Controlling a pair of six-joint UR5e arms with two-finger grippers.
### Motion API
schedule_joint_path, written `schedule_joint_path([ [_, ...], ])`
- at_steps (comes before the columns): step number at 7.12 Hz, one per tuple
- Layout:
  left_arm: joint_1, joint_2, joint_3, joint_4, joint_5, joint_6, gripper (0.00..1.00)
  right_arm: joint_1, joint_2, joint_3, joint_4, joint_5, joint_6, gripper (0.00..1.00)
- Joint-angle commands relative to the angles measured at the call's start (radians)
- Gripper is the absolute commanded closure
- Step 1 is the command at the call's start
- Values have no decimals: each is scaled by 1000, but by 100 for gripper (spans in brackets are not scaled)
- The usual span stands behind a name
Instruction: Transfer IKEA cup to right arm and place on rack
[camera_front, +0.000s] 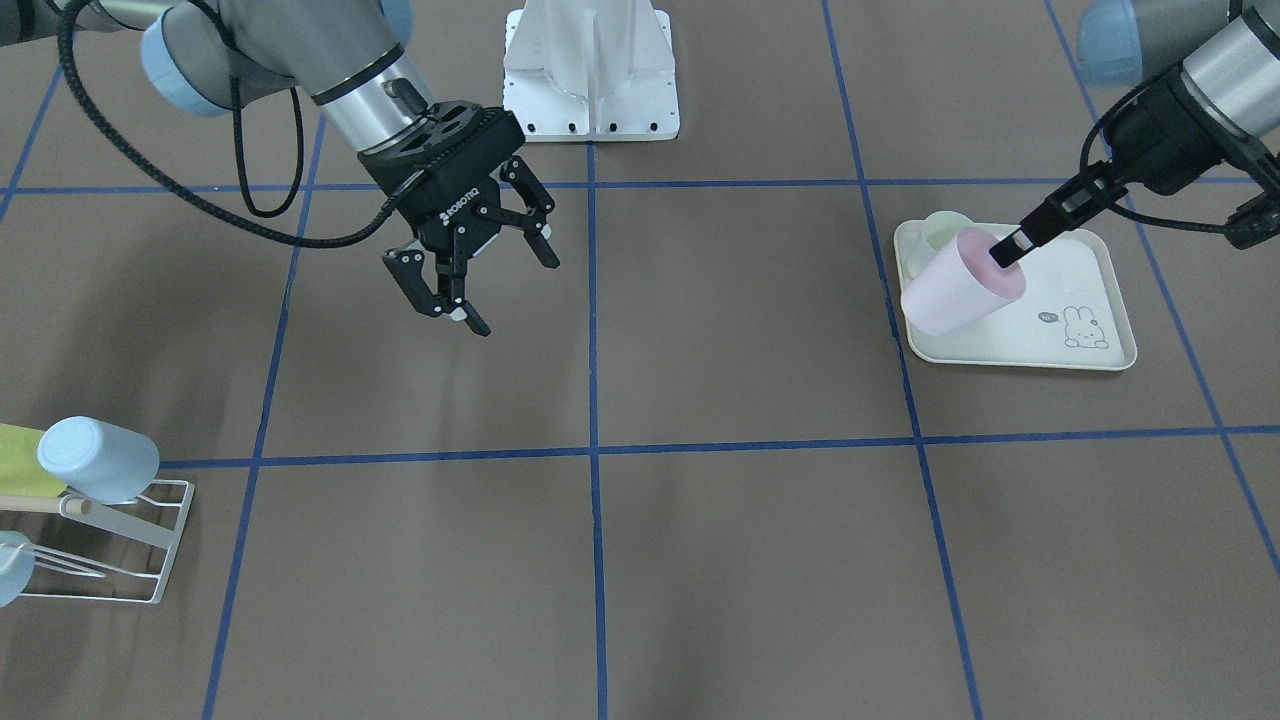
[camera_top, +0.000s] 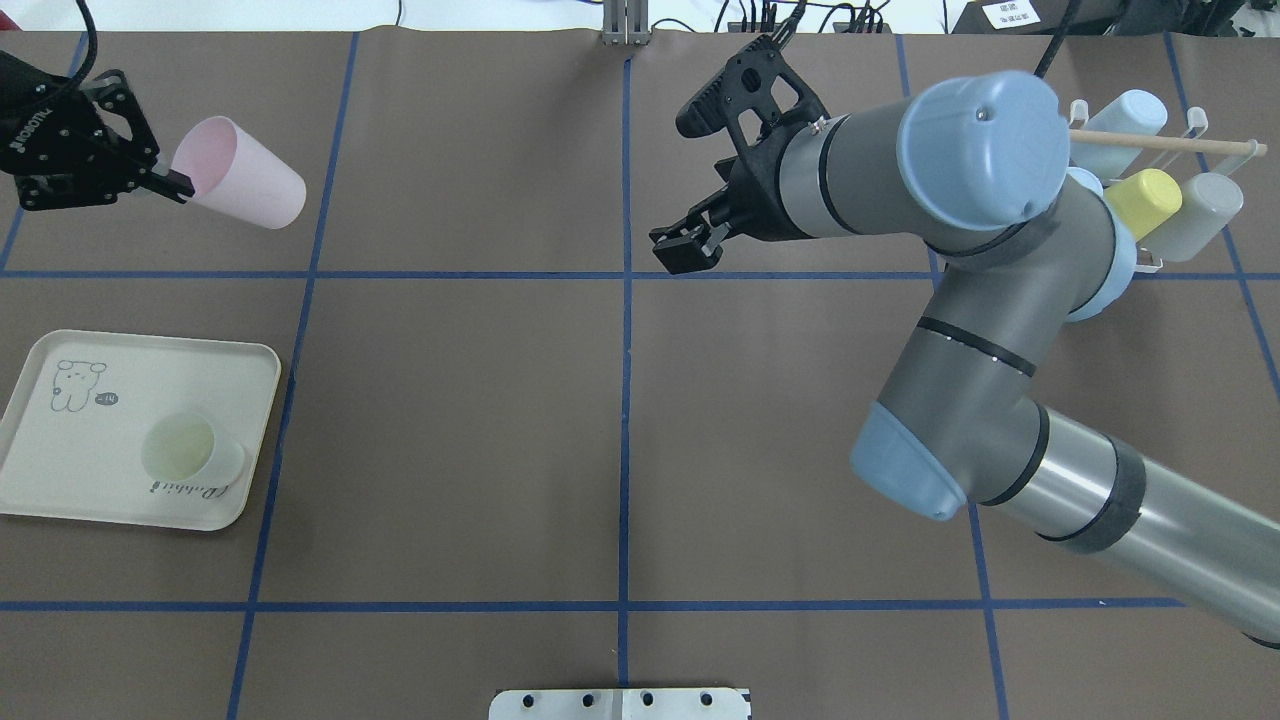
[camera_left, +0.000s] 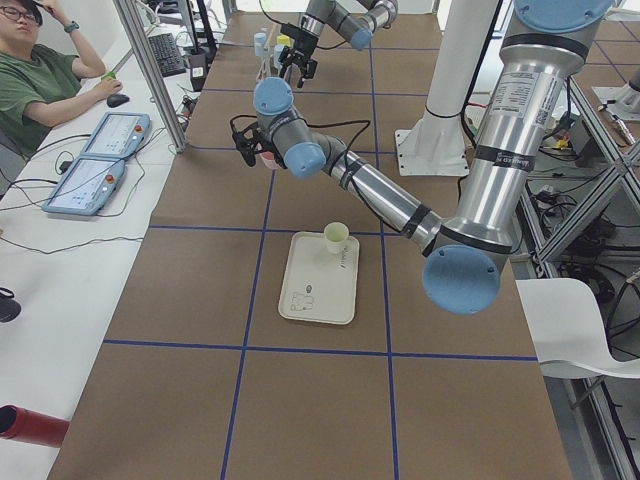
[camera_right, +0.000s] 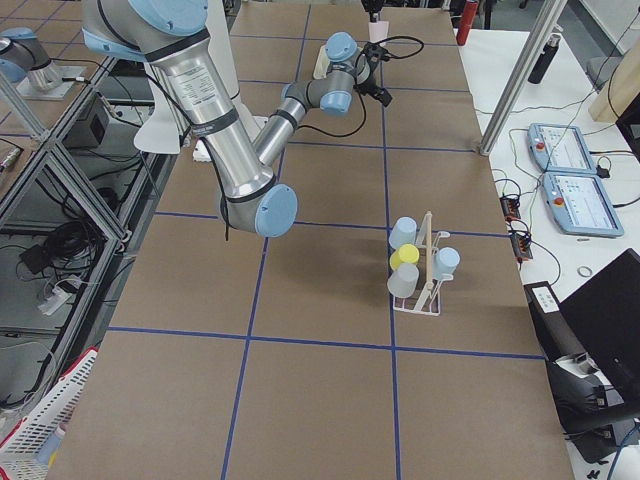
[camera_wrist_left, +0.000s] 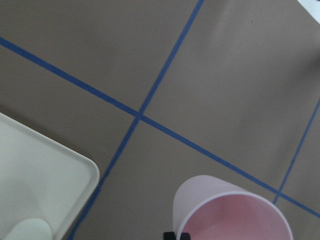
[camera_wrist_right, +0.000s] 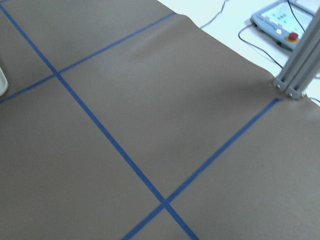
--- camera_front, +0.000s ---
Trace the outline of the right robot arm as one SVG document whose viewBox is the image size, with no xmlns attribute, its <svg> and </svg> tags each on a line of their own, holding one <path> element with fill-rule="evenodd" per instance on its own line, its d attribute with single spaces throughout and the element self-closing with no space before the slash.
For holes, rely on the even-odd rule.
<svg viewBox="0 0 1280 720">
<path fill-rule="evenodd" d="M 58 41 L 70 94 L 87 119 L 134 167 L 200 211 L 276 243 L 344 249 L 390 217 L 411 241 L 381 260 L 411 306 L 472 333 L 489 327 L 468 301 L 468 264 L 506 227 L 518 229 L 545 268 L 556 204 L 518 155 L 525 133 L 503 108 L 442 101 L 406 51 L 408 1 L 5 1 L 3 45 Z M 227 114 L 243 143 L 243 110 L 261 97 L 302 97 L 356 154 L 385 199 L 360 231 L 307 238 L 265 227 L 268 209 L 234 214 L 160 170 L 109 122 L 76 63 L 81 33 L 137 31 L 140 61 L 155 90 L 197 117 Z"/>
</svg>

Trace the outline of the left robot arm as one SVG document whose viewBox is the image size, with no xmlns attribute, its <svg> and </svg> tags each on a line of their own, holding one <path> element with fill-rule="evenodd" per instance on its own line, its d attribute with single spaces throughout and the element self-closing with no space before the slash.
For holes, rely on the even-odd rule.
<svg viewBox="0 0 1280 720">
<path fill-rule="evenodd" d="M 1001 268 L 1083 227 L 1124 215 L 1133 184 L 1172 196 L 1228 164 L 1260 193 L 1224 223 L 1133 213 L 1140 224 L 1221 234 L 1239 250 L 1277 236 L 1279 123 L 1275 1 L 1094 1 L 1080 18 L 1076 56 L 1092 86 L 1126 86 L 1091 128 L 1078 173 L 989 251 Z"/>
</svg>

